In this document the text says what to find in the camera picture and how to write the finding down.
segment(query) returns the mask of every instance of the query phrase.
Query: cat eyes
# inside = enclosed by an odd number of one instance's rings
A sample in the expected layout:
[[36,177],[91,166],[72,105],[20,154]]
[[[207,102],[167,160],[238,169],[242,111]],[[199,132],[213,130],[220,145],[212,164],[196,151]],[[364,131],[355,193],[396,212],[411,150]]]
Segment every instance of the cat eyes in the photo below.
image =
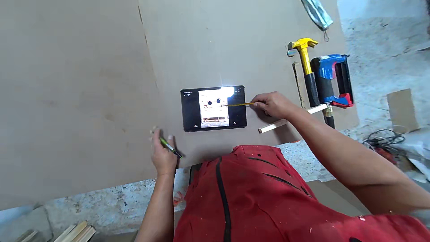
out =
[[217,103],[220,103],[220,102],[221,102],[221,99],[219,99],[219,98],[218,98],[218,99],[216,100],[216,102],[217,102]]

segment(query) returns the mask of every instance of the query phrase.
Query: brown board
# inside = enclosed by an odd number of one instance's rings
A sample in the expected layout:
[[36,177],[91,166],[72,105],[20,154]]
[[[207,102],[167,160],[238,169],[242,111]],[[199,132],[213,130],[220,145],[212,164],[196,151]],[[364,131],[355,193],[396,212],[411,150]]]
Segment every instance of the brown board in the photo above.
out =
[[[300,105],[286,45],[302,37],[319,41],[309,48],[310,58],[345,53],[336,0],[323,0],[334,24],[329,42],[311,21],[301,1],[247,0],[139,0],[157,85],[166,100],[168,130],[176,135],[178,149],[187,157],[185,167],[214,158],[237,145],[279,145],[298,140],[291,127],[263,134],[258,128],[276,121],[247,108],[248,126],[241,129],[183,131],[181,96],[188,88],[245,86],[246,102],[264,92],[279,91]],[[301,65],[298,79],[303,80]],[[322,120],[322,114],[315,114]],[[355,107],[335,109],[337,127],[357,124]]]
[[[259,134],[275,119],[250,109],[244,129],[185,133],[179,91],[244,85],[247,101],[277,90],[299,105],[285,45],[345,52],[336,1],[322,3],[328,43],[297,0],[2,1],[0,210],[154,178],[154,125],[176,136],[182,167],[299,138]],[[335,116],[339,128],[358,120],[354,108]]]

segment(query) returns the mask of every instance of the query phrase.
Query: tablet screen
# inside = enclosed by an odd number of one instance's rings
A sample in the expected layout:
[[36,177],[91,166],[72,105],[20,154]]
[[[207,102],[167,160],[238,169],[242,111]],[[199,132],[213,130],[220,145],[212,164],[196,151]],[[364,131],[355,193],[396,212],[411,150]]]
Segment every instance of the tablet screen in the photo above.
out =
[[245,102],[243,86],[181,90],[184,131],[246,127],[246,107],[226,105]]

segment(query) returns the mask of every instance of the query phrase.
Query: black rubber grip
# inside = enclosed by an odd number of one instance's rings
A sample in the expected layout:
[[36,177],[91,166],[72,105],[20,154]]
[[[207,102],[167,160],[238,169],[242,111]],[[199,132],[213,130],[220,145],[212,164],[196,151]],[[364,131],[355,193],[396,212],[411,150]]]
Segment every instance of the black rubber grip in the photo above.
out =
[[322,77],[317,78],[316,88],[318,97],[321,103],[324,103],[324,98],[334,96],[332,81]]
[[326,122],[326,125],[335,128],[335,119],[333,118],[333,116],[324,117],[324,121]]
[[318,92],[316,90],[315,75],[310,73],[304,76],[304,83],[306,85],[307,96],[309,97],[310,107],[319,105]]

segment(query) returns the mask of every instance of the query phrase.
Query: green pen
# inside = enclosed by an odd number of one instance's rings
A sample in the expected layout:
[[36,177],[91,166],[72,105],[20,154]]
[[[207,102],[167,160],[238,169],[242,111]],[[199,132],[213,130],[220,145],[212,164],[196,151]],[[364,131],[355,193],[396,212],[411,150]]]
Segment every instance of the green pen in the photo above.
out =
[[167,143],[167,141],[163,137],[160,137],[160,142],[164,147],[168,148],[173,154],[177,155],[180,159],[183,158],[183,155],[181,155],[175,148],[173,148],[169,143]]

